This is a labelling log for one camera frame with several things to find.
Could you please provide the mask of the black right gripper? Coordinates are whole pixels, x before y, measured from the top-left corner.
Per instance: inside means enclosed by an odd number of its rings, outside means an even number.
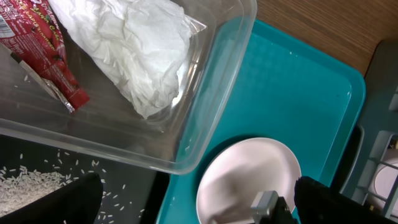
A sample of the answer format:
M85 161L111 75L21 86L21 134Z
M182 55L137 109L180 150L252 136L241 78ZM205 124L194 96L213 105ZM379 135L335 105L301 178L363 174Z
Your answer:
M276 204L271 209L271 215L267 218L268 224L298 224L294 218L283 197L279 197Z

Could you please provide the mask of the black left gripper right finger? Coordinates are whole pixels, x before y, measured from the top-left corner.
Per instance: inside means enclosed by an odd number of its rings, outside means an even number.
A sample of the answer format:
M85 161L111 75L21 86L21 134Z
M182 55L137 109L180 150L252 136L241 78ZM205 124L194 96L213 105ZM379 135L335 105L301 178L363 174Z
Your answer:
M294 202L302 224L396 224L307 176L296 181Z

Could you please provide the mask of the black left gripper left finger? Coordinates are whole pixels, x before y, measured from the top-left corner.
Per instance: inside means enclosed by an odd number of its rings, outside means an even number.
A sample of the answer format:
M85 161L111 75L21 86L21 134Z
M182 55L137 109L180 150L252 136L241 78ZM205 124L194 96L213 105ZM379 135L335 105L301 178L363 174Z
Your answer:
M82 178L1 217L1 223L93 223L100 210L103 184L96 173Z

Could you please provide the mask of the pink plate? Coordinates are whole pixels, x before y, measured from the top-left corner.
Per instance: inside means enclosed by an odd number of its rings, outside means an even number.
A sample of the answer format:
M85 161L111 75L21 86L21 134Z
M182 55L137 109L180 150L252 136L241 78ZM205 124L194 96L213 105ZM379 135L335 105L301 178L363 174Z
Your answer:
M301 177L294 153L270 138L250 138L219 153L201 178L196 210L200 223L252 223L251 205L259 192L275 191L290 211Z

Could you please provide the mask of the pink small bowl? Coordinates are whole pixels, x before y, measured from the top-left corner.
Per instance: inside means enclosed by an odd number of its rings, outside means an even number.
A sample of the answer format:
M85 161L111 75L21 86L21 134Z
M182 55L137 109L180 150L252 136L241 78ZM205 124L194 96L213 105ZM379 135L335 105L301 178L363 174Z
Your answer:
M397 177L397 170L385 165L379 165L376 171L376 177L373 179L373 183L371 184L371 191L374 194L377 194L383 198L388 198L389 193L392 189L392 186ZM373 197L373 201L375 206L382 210L385 205L385 201ZM394 205L392 210L392 215L397 216L397 202Z

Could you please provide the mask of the white napkin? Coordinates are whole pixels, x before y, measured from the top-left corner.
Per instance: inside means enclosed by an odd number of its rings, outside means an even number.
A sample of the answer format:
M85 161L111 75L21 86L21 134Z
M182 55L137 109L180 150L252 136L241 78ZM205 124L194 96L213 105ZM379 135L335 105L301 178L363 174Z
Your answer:
M50 0L72 40L148 118L179 93L192 30L171 0Z

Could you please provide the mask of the red wrapper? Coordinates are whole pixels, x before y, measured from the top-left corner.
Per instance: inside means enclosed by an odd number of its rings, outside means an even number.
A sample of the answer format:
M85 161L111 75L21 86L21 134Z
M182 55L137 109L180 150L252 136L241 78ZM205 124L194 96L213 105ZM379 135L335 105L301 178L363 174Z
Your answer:
M1 45L70 113L89 101L68 68L63 36L48 1L1 0Z

